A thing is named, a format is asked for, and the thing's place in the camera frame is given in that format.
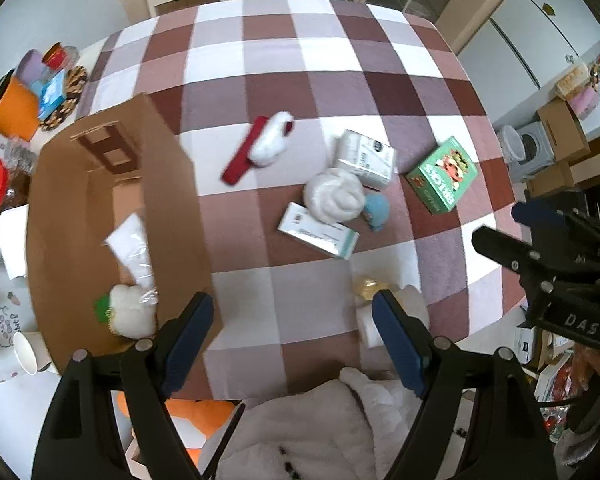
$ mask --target green card game box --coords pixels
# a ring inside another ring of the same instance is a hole
[[[406,179],[435,215],[451,211],[477,174],[475,164],[460,143],[449,137]]]

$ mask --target checkered tablecloth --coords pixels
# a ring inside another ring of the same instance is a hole
[[[388,367],[362,348],[352,280],[426,298],[431,332],[459,340],[523,297],[516,277],[471,245],[482,224],[520,236],[491,124],[456,56],[431,23],[383,7],[329,0],[233,0],[160,16],[111,36],[78,117],[147,92],[195,162],[224,329],[180,395],[273,397],[309,389],[343,366]],[[258,115],[296,118],[288,150],[235,187],[220,175]],[[455,136],[479,174],[452,212],[432,216],[403,178],[384,192],[379,233],[362,219],[349,261],[276,231],[302,186],[330,167],[349,128],[387,142],[410,169]]]

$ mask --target orange plush toy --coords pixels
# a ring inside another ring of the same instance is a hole
[[[179,425],[177,419],[188,420],[205,438],[209,438],[219,430],[235,409],[235,406],[226,400],[199,400],[196,402],[195,400],[169,399],[164,405],[176,427]],[[123,392],[118,394],[118,407],[125,416],[129,416]],[[200,448],[187,447],[187,452],[193,463],[198,465]]]

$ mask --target screw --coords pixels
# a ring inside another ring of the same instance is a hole
[[[507,348],[506,346],[501,346],[498,348],[498,355],[505,361],[511,361],[514,357],[514,353],[511,348]]]
[[[150,339],[141,339],[136,343],[136,350],[139,352],[146,352],[154,345],[154,342]]]
[[[433,346],[435,346],[439,350],[447,350],[451,348],[451,341],[443,335],[439,335],[433,340]]]
[[[540,290],[545,294],[551,294],[554,291],[554,284],[549,282],[540,283]]]
[[[74,352],[74,361],[79,363],[87,358],[87,351],[84,348],[80,348]]]

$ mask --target red cup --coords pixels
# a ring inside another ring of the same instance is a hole
[[[42,62],[47,65],[51,70],[59,70],[64,60],[66,59],[66,52],[60,43],[56,43],[46,54],[42,57]]]

